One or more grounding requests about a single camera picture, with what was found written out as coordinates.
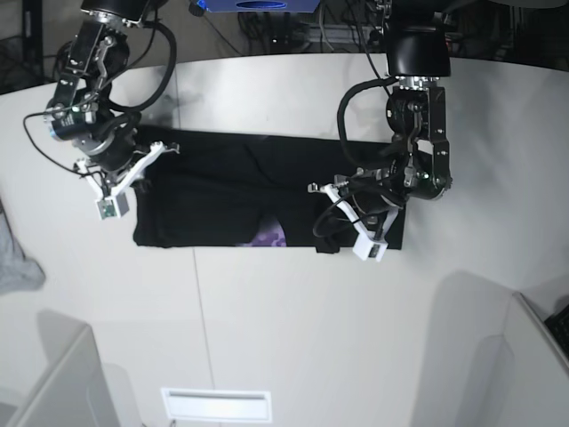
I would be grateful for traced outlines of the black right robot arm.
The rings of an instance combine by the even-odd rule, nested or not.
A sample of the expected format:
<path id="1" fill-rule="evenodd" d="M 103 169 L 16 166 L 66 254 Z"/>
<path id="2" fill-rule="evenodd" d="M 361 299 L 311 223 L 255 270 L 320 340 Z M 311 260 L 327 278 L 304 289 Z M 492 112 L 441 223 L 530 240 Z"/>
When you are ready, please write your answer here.
<path id="1" fill-rule="evenodd" d="M 136 164 L 148 159 L 150 149 L 139 144 L 134 134 L 141 113 L 164 93 L 177 61 L 173 32 L 158 12 L 162 1 L 84 1 L 86 19 L 70 43 L 54 94 L 40 117 L 56 141 L 70 141 L 85 157 L 85 165 L 69 172 L 97 182 L 103 195 L 126 182 Z M 155 91 L 143 102 L 125 106 L 111 100 L 112 84 L 133 68 L 125 31 L 148 29 L 164 36 L 168 61 Z"/>

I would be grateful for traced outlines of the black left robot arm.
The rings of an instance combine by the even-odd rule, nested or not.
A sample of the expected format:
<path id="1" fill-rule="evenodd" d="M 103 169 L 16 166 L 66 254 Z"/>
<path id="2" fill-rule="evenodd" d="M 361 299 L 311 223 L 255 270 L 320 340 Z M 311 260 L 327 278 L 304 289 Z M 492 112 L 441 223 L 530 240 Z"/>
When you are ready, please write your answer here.
<path id="1" fill-rule="evenodd" d="M 364 1 L 355 11 L 358 47 L 365 56 L 379 46 L 387 71 L 372 65 L 373 79 L 352 86 L 336 114 L 339 143 L 357 172 L 334 185 L 336 208 L 352 209 L 352 226 L 379 230 L 412 198 L 434 200 L 452 186 L 446 95 L 439 83 L 451 75 L 445 29 L 436 10 L 391 1 Z M 346 113 L 361 93 L 381 89 L 392 131 L 389 145 L 370 159 L 349 145 Z"/>

